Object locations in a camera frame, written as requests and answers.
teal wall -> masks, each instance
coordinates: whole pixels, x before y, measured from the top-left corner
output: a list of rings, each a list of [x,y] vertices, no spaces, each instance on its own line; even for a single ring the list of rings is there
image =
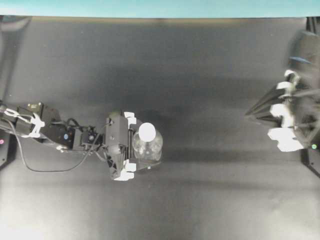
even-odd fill
[[[1,15],[103,18],[320,16],[320,0],[0,0]]]

plastic bottle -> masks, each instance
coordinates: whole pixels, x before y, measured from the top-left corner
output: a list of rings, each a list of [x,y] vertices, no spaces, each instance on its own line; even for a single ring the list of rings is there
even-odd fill
[[[137,159],[158,161],[161,158],[163,138],[155,127],[145,122],[133,135],[132,147]]]

white bottle cap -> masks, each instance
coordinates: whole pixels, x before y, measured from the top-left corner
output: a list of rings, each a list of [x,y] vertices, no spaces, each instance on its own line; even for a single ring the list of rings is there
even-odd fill
[[[151,142],[156,137],[156,129],[149,122],[141,124],[139,127],[139,137],[144,142]]]

black cable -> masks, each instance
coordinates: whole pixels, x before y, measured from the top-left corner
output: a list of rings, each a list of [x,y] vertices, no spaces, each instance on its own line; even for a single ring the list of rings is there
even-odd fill
[[[67,169],[64,169],[64,170],[37,170],[37,169],[33,169],[33,168],[29,167],[28,164],[26,163],[26,160],[25,160],[25,157],[24,157],[24,153],[23,153],[23,149],[22,149],[22,145],[21,145],[20,139],[19,139],[19,137],[18,137],[18,135],[17,135],[15,126],[12,124],[11,121],[9,121],[9,120],[7,120],[7,119],[3,118],[3,120],[7,121],[7,122],[9,123],[9,125],[11,126],[11,129],[12,129],[12,131],[13,131],[13,134],[14,134],[14,136],[15,136],[15,138],[16,138],[16,140],[17,140],[18,146],[19,146],[20,155],[21,155],[21,159],[22,159],[23,164],[24,164],[24,165],[26,166],[26,168],[29,169],[30,171],[32,171],[32,172],[37,172],[37,173],[65,173],[65,172],[71,171],[71,170],[79,167],[79,166],[80,166],[81,164],[83,164],[83,163],[85,162],[85,160],[88,158],[90,152],[94,149],[94,145],[95,145],[96,141],[98,140],[98,137],[100,136],[100,133],[98,133],[98,134],[96,135],[96,137],[95,137],[95,139],[94,139],[94,141],[93,141],[93,143],[92,143],[92,145],[91,145],[91,148],[86,152],[86,154],[85,154],[85,156],[83,157],[83,159],[82,159],[80,162],[78,162],[75,166],[70,167],[70,168],[67,168]]]

black table surface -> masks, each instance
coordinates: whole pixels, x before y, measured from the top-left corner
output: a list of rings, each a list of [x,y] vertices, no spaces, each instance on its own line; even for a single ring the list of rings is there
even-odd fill
[[[33,17],[3,32],[4,100],[43,102],[101,127],[135,112],[164,139],[162,164],[127,182],[89,157],[68,173],[0,171],[0,234],[34,240],[318,240],[320,179],[244,114],[282,81],[305,18]],[[38,169],[78,155],[23,140]]]

